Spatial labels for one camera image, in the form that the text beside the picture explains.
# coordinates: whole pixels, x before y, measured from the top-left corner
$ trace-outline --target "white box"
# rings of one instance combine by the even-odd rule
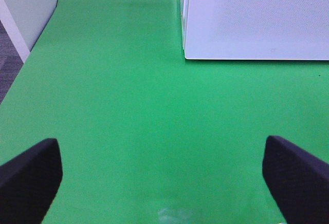
[[[329,0],[181,0],[187,59],[329,60]]]

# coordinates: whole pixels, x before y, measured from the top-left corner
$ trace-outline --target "green surface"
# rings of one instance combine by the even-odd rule
[[[327,62],[185,60],[178,0],[59,0],[0,106],[0,162],[58,138],[43,223],[280,223],[265,139],[329,161],[328,80]]]

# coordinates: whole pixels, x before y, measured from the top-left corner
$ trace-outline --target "white panel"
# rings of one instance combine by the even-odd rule
[[[189,0],[188,59],[329,60],[329,0]]]
[[[4,0],[0,0],[0,21],[6,28],[6,32],[16,48],[17,53],[20,55],[21,60],[25,63],[26,59],[30,55],[30,50],[28,49]]]
[[[50,19],[57,0],[5,0],[5,2],[31,50]]]

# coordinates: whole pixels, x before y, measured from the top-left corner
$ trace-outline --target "white cabinet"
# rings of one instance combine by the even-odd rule
[[[187,59],[329,60],[329,0],[181,0]]]

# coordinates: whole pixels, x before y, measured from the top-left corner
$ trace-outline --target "white wall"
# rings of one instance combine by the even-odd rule
[[[31,50],[50,19],[56,7],[57,0],[3,1],[5,4],[1,4],[0,1],[0,13],[2,13],[0,14],[0,18],[2,19],[5,28],[9,25],[12,27],[14,21],[14,26],[16,26],[20,32],[27,48]],[[10,11],[10,15],[4,14],[6,13],[6,10]],[[11,17],[13,21],[3,21],[3,19],[8,19],[8,17]]]

